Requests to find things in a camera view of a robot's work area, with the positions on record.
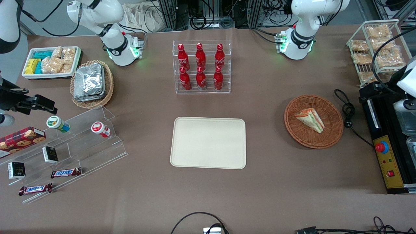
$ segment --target brown table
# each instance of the brown table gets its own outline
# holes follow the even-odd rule
[[[335,146],[308,149],[288,134],[283,112],[302,94],[321,95],[339,109],[340,88],[356,105],[354,127],[370,139],[359,106],[358,77],[345,42],[358,28],[322,27],[312,52],[293,61],[249,30],[187,30],[149,34],[143,59],[118,67],[91,37],[29,37],[29,48],[76,45],[83,62],[102,60],[115,89],[106,106],[116,115],[117,135],[129,155],[35,203],[21,204],[17,190],[0,177],[2,233],[169,233],[184,215],[218,215],[231,233],[292,233],[296,229],[368,229],[373,216],[399,230],[416,226],[416,196],[387,195],[374,150],[346,129]],[[231,39],[230,95],[177,95],[172,41]],[[28,81],[30,94],[56,102],[63,119],[85,109],[71,102],[69,80]],[[12,113],[15,125],[46,128],[46,112]],[[247,127],[247,165],[242,170],[173,167],[169,163],[173,122],[179,116],[241,118]],[[198,215],[176,233],[201,233],[215,220]]]

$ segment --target red cookie box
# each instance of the red cookie box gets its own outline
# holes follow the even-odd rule
[[[26,127],[0,138],[0,159],[46,139],[44,131]]]

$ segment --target emergency stop button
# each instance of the emergency stop button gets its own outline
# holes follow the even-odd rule
[[[375,145],[376,151],[385,154],[389,151],[389,145],[385,141],[380,141]]]

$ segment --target clear acrylic display stand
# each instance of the clear acrylic display stand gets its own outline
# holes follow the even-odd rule
[[[9,185],[16,190],[16,196],[22,186],[32,187],[49,183],[53,185],[53,193],[127,156],[123,142],[116,136],[113,124],[110,121],[112,118],[114,118],[114,115],[110,111],[103,106],[99,106],[67,120],[66,122],[71,125],[68,132],[62,133],[55,129],[47,129],[45,130],[45,141],[7,156],[10,159],[0,164],[0,170],[3,172],[7,171],[9,162],[15,161],[25,164],[26,176],[23,179],[10,180]],[[91,131],[91,125],[96,121],[101,121],[111,130],[109,137],[104,138]],[[46,145],[56,149],[58,163],[45,162],[42,148]],[[50,178],[52,170],[77,167],[82,168],[82,175]],[[25,195],[23,196],[23,203],[34,202],[48,194],[43,192]]]
[[[203,50],[206,55],[206,90],[199,90],[196,84],[196,44],[202,43]],[[215,53],[217,52],[217,44],[223,44],[225,54],[224,67],[222,73],[224,76],[223,88],[221,90],[214,89],[214,73],[215,73]],[[192,89],[185,90],[179,78],[179,60],[178,60],[178,44],[183,44],[188,54],[191,69],[188,71],[191,79]],[[206,40],[206,41],[173,41],[173,75],[175,77],[175,90],[177,94],[208,94],[208,93],[231,93],[231,40]]]
[[[400,28],[399,28],[399,20],[372,20],[372,21],[365,21],[364,23],[361,24],[361,26],[355,31],[355,33],[352,35],[352,37],[347,41],[347,46],[349,47],[349,50],[351,52],[351,55],[353,55],[354,53],[361,53],[361,54],[369,54],[371,57],[374,56],[375,50],[373,49],[371,43],[370,43],[370,39],[368,37],[368,34],[366,32],[366,28],[367,27],[377,27],[380,25],[387,25],[392,33],[391,37],[396,36],[398,34],[401,33]],[[367,42],[367,45],[369,47],[369,51],[368,52],[356,52],[352,50],[352,45],[351,45],[351,40],[365,40]],[[412,55],[410,54],[409,48],[406,44],[406,42],[404,41],[403,37],[397,38],[395,40],[392,41],[393,44],[397,45],[398,49],[400,50],[400,53],[402,55],[402,58],[404,60],[404,63],[407,64],[409,62],[409,60],[412,58]],[[386,56],[388,55],[390,52],[389,51],[380,51],[379,52],[379,56]],[[368,73],[368,72],[372,72],[372,66],[371,64],[369,65],[357,65],[355,64],[355,68],[357,70],[357,73],[360,74],[361,72],[364,73]],[[397,72],[398,70],[400,70],[403,66],[399,66],[399,67],[380,67],[379,64],[377,63],[377,60],[375,61],[375,68],[376,68],[376,74],[380,77],[380,79],[383,82],[387,82],[390,80],[391,75],[395,72]],[[360,80],[360,88],[366,86],[367,84],[369,84],[371,82],[371,80],[374,80],[375,77],[374,75],[368,76],[367,79],[365,80]]]

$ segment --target yellow control panel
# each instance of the yellow control panel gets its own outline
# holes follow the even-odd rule
[[[396,158],[391,149],[389,137],[382,136],[374,141],[377,158],[379,160],[381,172],[383,173],[386,188],[403,188],[403,180],[401,179],[399,168],[397,167]]]

